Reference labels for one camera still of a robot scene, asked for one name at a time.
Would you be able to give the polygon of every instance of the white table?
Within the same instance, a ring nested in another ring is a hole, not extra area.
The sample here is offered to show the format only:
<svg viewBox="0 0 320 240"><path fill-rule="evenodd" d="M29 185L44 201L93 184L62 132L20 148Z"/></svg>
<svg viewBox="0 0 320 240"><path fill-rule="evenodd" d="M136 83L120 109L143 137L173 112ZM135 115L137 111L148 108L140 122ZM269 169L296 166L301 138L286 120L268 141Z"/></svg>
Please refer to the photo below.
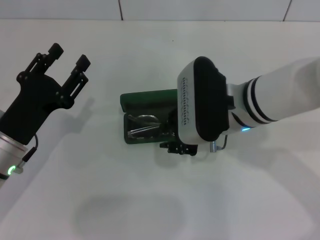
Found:
<svg viewBox="0 0 320 240"><path fill-rule="evenodd" d="M192 158L127 145L120 108L123 93L175 88L198 56L235 84L320 56L320 23L0 20L0 109L55 42L64 54L48 75L62 84L85 54L89 83L73 108L50 115L38 152L1 189L1 239L320 238L320 110Z"/></svg>

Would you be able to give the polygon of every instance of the green led light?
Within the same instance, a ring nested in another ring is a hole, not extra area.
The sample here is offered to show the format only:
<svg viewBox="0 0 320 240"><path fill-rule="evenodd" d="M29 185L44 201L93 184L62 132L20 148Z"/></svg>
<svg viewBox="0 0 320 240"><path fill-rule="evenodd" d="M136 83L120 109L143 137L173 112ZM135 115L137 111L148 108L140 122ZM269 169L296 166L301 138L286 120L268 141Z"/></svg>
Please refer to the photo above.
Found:
<svg viewBox="0 0 320 240"><path fill-rule="evenodd" d="M11 175L12 172L13 172L15 169L16 169L16 166L15 166L15 165L11 166L11 167L9 168L9 170L8 170L8 175Z"/></svg>

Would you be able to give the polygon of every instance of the white surface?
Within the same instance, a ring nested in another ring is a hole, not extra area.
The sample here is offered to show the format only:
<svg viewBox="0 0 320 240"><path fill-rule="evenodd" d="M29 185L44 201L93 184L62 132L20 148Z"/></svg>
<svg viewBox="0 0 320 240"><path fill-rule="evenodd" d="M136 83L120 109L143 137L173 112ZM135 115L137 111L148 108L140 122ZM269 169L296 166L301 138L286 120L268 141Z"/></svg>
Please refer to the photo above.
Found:
<svg viewBox="0 0 320 240"><path fill-rule="evenodd" d="M52 43L65 50L48 71L61 84L81 54L92 63L73 108L48 118L38 152L2 187L1 239L318 240L319 110L233 134L227 150L191 158L157 144L126 145L119 101L175 88L201 55L235 84L319 56L319 28L0 20L0 109L20 90L17 74Z"/></svg>
<svg viewBox="0 0 320 240"><path fill-rule="evenodd" d="M319 0L293 0L286 21L320 21Z"/></svg>
<svg viewBox="0 0 320 240"><path fill-rule="evenodd" d="M125 20L282 21L290 0L121 0Z"/></svg>
<svg viewBox="0 0 320 240"><path fill-rule="evenodd" d="M118 0L1 0L0 19L120 20Z"/></svg>

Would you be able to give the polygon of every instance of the black stripe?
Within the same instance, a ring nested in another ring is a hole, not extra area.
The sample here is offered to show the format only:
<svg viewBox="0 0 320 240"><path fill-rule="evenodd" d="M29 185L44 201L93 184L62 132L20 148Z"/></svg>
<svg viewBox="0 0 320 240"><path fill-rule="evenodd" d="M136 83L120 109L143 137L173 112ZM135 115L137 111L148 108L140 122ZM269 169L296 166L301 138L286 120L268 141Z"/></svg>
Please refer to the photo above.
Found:
<svg viewBox="0 0 320 240"><path fill-rule="evenodd" d="M8 178L9 176L3 175L2 173L0 173L0 179L7 180Z"/></svg>
<svg viewBox="0 0 320 240"><path fill-rule="evenodd" d="M255 110L258 112L258 114L263 117L265 120L269 122L276 122L276 120L272 120L271 118L267 117L261 110L261 108L258 105L257 99L256 99L256 93L255 93L255 87L256 87L256 82L260 77L258 76L255 80L252 82L251 86L251 100L253 102L253 106L255 107Z"/></svg>
<svg viewBox="0 0 320 240"><path fill-rule="evenodd" d="M248 114L250 115L250 117L253 120L255 120L258 124L268 124L268 122L261 121L259 118L257 118L256 115L252 112L252 110L250 108L250 105L249 105L249 102L248 102L248 87L249 87L249 84L250 84L250 82L252 80L248 81L244 85L244 88L243 88L243 103L244 103L245 109L248 112Z"/></svg>
<svg viewBox="0 0 320 240"><path fill-rule="evenodd" d="M244 127L244 128L250 128L250 129L253 129L253 128L254 128L253 126L245 125L244 122L241 121L240 118L239 118L237 115L235 115L233 112L232 112L231 114L232 114L234 120L235 120L239 125L241 125L242 127Z"/></svg>

